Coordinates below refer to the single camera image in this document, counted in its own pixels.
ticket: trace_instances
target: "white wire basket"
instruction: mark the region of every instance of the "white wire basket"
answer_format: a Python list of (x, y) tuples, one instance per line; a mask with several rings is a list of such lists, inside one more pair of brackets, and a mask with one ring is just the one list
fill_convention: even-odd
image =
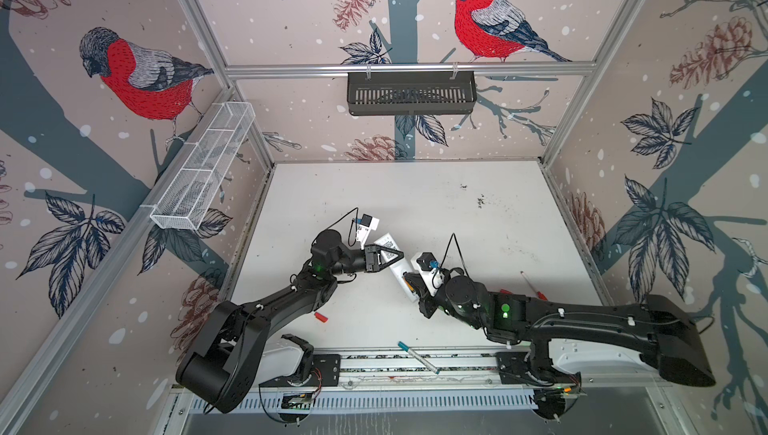
[(150, 218), (161, 229), (197, 230), (219, 185), (254, 122), (254, 107), (225, 102), (187, 161), (155, 206)]

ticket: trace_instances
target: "dark gray plastic basket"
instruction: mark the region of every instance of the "dark gray plastic basket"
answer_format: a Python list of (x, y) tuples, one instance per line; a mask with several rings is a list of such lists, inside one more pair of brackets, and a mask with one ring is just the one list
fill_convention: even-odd
[(477, 102), (475, 73), (457, 72), (350, 73), (346, 101), (350, 114), (465, 115)]

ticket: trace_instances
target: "red bird breast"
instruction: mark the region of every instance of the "red bird breast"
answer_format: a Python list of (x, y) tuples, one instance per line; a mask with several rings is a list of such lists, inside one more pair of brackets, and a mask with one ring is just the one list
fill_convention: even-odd
[(456, 0), (456, 36), (475, 56), (506, 58), (523, 49), (523, 44), (487, 34), (472, 19), (472, 11), (486, 8), (493, 0)]
[(136, 59), (125, 40), (112, 43), (107, 56), (112, 74), (101, 79), (134, 114), (152, 120), (171, 120), (192, 100), (193, 80), (156, 92), (132, 86), (128, 77), (136, 69)]

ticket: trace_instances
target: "red-breasted bird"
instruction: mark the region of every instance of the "red-breasted bird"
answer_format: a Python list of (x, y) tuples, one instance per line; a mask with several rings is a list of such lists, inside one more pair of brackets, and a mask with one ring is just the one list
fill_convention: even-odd
[(166, 140), (166, 148), (173, 140), (184, 141), (176, 135), (176, 116), (187, 105), (194, 107), (195, 85), (214, 72), (178, 59), (165, 50), (132, 44), (103, 27), (96, 27), (83, 37), (80, 56), (88, 76), (99, 74), (104, 84), (134, 114), (150, 120), (173, 121), (174, 134)]
[(525, 15), (508, 0), (456, 0), (456, 36), (472, 51), (474, 62), (481, 56), (502, 62), (520, 52), (539, 52), (558, 62), (569, 62), (549, 49), (546, 40), (533, 31)]

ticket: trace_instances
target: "teal marker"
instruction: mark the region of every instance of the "teal marker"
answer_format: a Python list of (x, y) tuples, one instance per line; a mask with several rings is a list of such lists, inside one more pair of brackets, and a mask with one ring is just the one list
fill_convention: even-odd
[(416, 353), (413, 350), (411, 350), (410, 348), (408, 348), (408, 345), (406, 345), (406, 344), (402, 343), (401, 341), (399, 341), (399, 342), (397, 342), (397, 346), (400, 347), (401, 349), (403, 349), (404, 351), (408, 352), (408, 355), (410, 355), (411, 357), (414, 357), (416, 360), (420, 361), (422, 363), (422, 365), (427, 367), (429, 370), (435, 372), (435, 375), (440, 374), (440, 371), (438, 370), (438, 368), (435, 365), (432, 365), (431, 363), (429, 363), (429, 361), (426, 358), (422, 357), (418, 353)]

